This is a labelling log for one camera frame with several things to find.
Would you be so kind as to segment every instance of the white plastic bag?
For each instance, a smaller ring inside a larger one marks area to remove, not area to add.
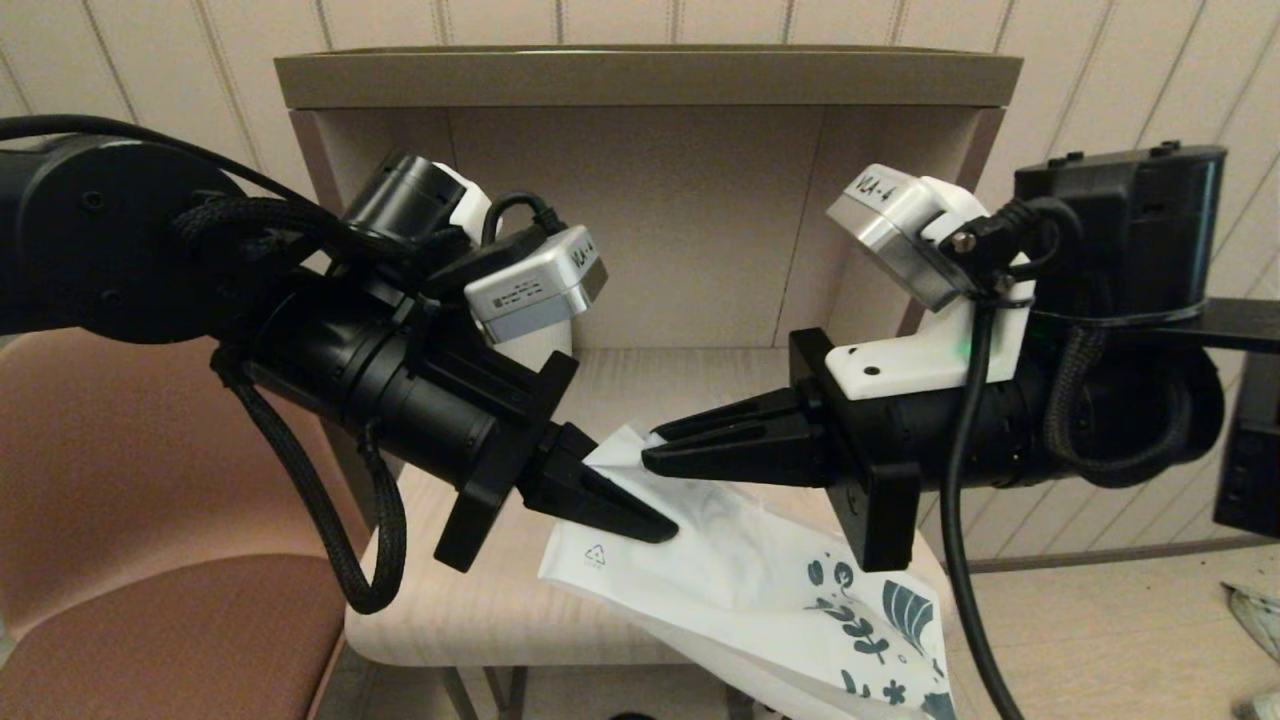
[[[937,593],[863,573],[842,537],[732,483],[660,478],[622,428],[588,464],[680,525],[649,544],[575,523],[539,577],[611,603],[694,662],[796,720],[951,720]]]

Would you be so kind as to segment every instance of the chair seat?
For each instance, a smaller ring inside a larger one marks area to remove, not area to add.
[[[306,717],[342,630],[325,560],[173,570],[50,618],[0,671],[0,717]]]

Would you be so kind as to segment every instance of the pink chair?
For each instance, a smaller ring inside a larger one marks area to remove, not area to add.
[[[59,331],[0,354],[0,717],[315,712],[344,602],[212,348]],[[320,421],[275,405],[362,548]]]

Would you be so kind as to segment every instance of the wall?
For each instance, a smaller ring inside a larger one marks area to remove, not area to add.
[[[93,113],[308,187],[278,55],[375,45],[790,42],[1027,58],[978,187],[1068,150],[1179,137],[1231,155],[1210,290],[1277,297],[1280,3],[1275,0],[0,0],[0,115]],[[1217,354],[1234,387],[1239,357]],[[1210,520],[1217,451],[1140,488],[1065,480],[966,495],[970,556],[1231,534]],[[932,503],[922,520],[936,532]]]

